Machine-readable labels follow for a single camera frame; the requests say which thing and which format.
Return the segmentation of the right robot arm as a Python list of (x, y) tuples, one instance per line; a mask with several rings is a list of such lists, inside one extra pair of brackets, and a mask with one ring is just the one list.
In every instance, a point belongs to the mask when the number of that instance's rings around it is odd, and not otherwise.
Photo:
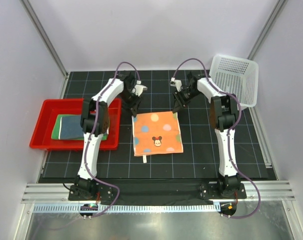
[(170, 85), (176, 88), (173, 93), (177, 113), (202, 94), (210, 103), (208, 122), (216, 134), (219, 150), (219, 170), (216, 191), (222, 198), (232, 198), (240, 189), (241, 178), (236, 163), (235, 128), (239, 123), (242, 109), (236, 97), (221, 90), (206, 74), (187, 75), (189, 85), (184, 85), (174, 76)]

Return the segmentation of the orange patterned towel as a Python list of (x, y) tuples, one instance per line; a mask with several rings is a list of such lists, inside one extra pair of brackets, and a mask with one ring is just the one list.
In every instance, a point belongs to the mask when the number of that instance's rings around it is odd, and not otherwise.
[(133, 152), (147, 163), (147, 156), (184, 152), (178, 114), (172, 111), (139, 113), (132, 117)]

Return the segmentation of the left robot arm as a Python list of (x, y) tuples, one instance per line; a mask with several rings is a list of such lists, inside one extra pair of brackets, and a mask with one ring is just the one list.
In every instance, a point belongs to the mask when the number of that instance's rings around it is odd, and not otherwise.
[(142, 94), (148, 89), (131, 73), (117, 74), (92, 98), (82, 104), (80, 126), (83, 131), (81, 164), (69, 191), (69, 197), (93, 200), (98, 193), (97, 160), (104, 134), (110, 127), (109, 106), (116, 97), (121, 97), (132, 116), (136, 116)]

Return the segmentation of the yellow printed towel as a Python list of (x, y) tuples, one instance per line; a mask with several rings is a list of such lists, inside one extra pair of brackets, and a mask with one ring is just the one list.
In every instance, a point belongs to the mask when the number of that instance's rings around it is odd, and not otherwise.
[(64, 115), (60, 118), (59, 140), (79, 140), (83, 138), (80, 115)]

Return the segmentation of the green microfiber towel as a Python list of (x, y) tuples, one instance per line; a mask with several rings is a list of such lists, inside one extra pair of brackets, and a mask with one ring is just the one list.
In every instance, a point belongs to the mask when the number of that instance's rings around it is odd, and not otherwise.
[[(59, 130), (60, 130), (60, 120), (61, 120), (61, 117), (62, 116), (68, 116), (68, 115), (74, 115), (74, 114), (59, 114), (55, 120), (55, 123), (54, 123), (54, 127), (52, 129), (52, 132), (51, 132), (51, 139), (52, 140), (59, 140)], [(76, 140), (83, 140), (84, 139), (84, 133), (83, 133), (83, 138), (81, 139), (75, 139), (75, 140), (72, 140), (72, 141), (76, 141)]]

